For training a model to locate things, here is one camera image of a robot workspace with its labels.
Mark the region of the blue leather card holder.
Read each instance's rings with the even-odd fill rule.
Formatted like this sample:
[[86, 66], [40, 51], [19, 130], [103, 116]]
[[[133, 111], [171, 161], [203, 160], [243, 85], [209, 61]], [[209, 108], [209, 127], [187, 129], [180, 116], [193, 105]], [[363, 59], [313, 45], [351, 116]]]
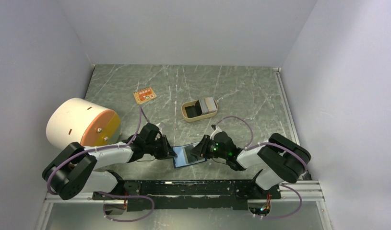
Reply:
[[[184, 151], [183, 151], [183, 148], [185, 146], [186, 145], [172, 147], [173, 151], [177, 154], [177, 156], [173, 159], [174, 168], [182, 168], [182, 167], [190, 166], [185, 163], [185, 157], [184, 157]], [[206, 161], [207, 160], [205, 158], [203, 158], [203, 161], [197, 162], [196, 164], [206, 162]]]

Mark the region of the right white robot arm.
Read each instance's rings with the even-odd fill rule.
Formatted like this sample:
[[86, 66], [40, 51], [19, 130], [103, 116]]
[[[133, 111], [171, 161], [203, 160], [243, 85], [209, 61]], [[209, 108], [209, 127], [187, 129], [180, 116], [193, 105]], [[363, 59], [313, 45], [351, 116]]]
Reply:
[[226, 132], [215, 131], [211, 136], [205, 135], [190, 149], [190, 154], [204, 159], [224, 159], [234, 171], [265, 164], [267, 169], [253, 178], [250, 190], [255, 198], [263, 198], [270, 188], [281, 182], [296, 183], [311, 160], [311, 154], [305, 148], [279, 133], [272, 134], [266, 142], [242, 149]]

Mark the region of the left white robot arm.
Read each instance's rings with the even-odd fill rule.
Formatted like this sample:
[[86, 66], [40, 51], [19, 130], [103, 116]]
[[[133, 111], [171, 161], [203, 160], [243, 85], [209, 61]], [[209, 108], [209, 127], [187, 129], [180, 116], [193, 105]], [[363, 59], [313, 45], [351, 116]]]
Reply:
[[112, 170], [98, 169], [116, 163], [135, 162], [145, 154], [157, 160], [177, 156], [166, 135], [158, 126], [147, 123], [141, 131], [116, 144], [82, 146], [72, 142], [43, 170], [42, 178], [47, 190], [63, 200], [69, 200], [80, 192], [103, 192], [112, 199], [127, 195], [125, 181]]

